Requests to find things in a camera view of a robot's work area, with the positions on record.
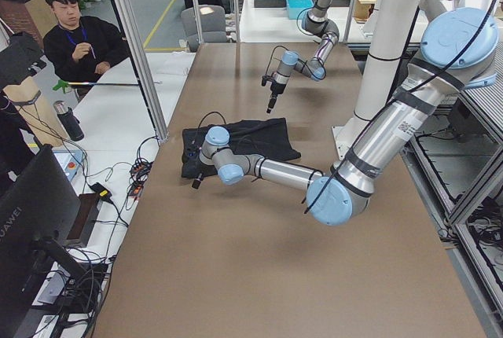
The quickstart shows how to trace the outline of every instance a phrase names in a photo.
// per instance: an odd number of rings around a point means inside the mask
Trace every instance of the blue lanyard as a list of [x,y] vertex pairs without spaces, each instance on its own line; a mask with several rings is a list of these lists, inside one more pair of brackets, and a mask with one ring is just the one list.
[[[75,43],[73,38],[70,36],[70,33],[68,32],[68,30],[61,27],[61,25],[59,25],[59,27],[64,30],[64,33],[66,34],[66,38],[68,38],[68,41],[70,41],[70,43],[73,46],[77,46],[77,43]],[[80,24],[80,31],[82,32],[82,37],[84,38],[84,42],[87,42],[87,31],[82,24]],[[94,54],[94,48],[92,47],[92,45],[91,45],[91,53],[93,54],[93,58],[96,59],[96,55]]]
[[[70,36],[70,33],[68,32],[68,30],[64,30],[64,33],[66,34],[66,38],[68,38],[68,41],[70,41],[70,43],[73,45],[73,46],[77,46],[77,43],[75,43],[75,41],[73,40],[73,38]],[[87,42],[87,31],[86,29],[82,26],[82,24],[80,24],[80,31],[82,32],[82,36],[84,37],[84,42]]]

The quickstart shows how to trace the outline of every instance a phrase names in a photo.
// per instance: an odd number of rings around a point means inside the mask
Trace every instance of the label sticker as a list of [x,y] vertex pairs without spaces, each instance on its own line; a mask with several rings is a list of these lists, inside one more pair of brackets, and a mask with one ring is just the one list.
[[415,88],[416,86],[418,86],[419,84],[420,84],[419,81],[408,77],[407,79],[404,80],[401,87],[405,90],[411,90],[411,89]]
[[36,334],[33,338],[50,338],[53,334],[53,330],[56,327],[58,316],[52,314],[46,314],[42,317],[39,323],[39,327],[36,330]]
[[407,116],[393,131],[395,136],[398,136],[402,140],[409,141],[414,135],[419,127],[423,124],[420,120],[416,119],[414,116]]

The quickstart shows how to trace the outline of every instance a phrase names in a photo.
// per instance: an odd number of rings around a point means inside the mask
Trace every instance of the hand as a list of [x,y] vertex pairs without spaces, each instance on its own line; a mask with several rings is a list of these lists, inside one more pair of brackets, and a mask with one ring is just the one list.
[[110,69],[110,63],[108,63],[107,61],[102,61],[101,63],[97,64],[94,73],[97,73],[98,75],[103,75],[109,69]]
[[85,57],[91,51],[91,44],[87,42],[79,43],[75,46],[73,50],[72,59],[75,63],[79,63],[79,60]]

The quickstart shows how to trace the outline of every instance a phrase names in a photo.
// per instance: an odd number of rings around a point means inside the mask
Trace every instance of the white pillar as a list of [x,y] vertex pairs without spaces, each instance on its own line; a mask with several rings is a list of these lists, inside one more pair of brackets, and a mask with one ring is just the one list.
[[417,0],[381,0],[362,86],[354,115],[336,136],[342,160],[366,124],[386,104],[387,96],[413,24]]

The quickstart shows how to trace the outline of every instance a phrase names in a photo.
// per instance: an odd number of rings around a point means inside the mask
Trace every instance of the white desk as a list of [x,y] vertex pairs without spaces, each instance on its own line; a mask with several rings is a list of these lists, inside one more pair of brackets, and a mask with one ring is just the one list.
[[[254,0],[244,0],[240,17],[240,39],[242,42],[311,42],[313,35],[303,34],[297,24],[300,21],[289,20],[285,8],[255,8]],[[349,8],[330,8],[328,17],[337,24],[342,40],[346,30],[346,21]],[[411,42],[420,42],[428,21],[421,12],[414,28]],[[372,38],[366,38],[362,31],[363,24],[358,24],[351,19],[348,43],[370,43]]]
[[[157,85],[160,104],[163,109],[166,124],[171,120],[174,107],[185,84],[188,70],[192,65],[194,53],[148,53],[150,70]],[[116,65],[100,79],[103,83],[136,83],[129,59]],[[80,121],[85,138],[77,144],[84,148],[88,155],[86,173],[91,175],[87,182],[100,182],[112,193],[112,200],[120,210],[127,198],[131,165],[137,156],[137,148],[143,140],[152,137],[154,130],[149,114],[137,86],[94,86],[85,98],[74,109],[75,116]],[[156,158],[159,146],[156,140],[149,140],[141,147],[141,156],[149,161]],[[114,164],[113,173],[103,171]],[[72,180],[75,191],[89,193],[81,170]],[[121,217],[130,222],[138,202],[131,198],[127,201]],[[117,211],[108,203],[101,205],[97,220],[112,221],[117,219]],[[113,224],[97,222],[94,225],[87,247],[91,260],[102,256],[115,255],[123,242],[127,228]],[[86,262],[86,258],[77,250],[70,253]],[[81,337],[85,325],[77,325],[66,329],[62,336],[68,338]]]

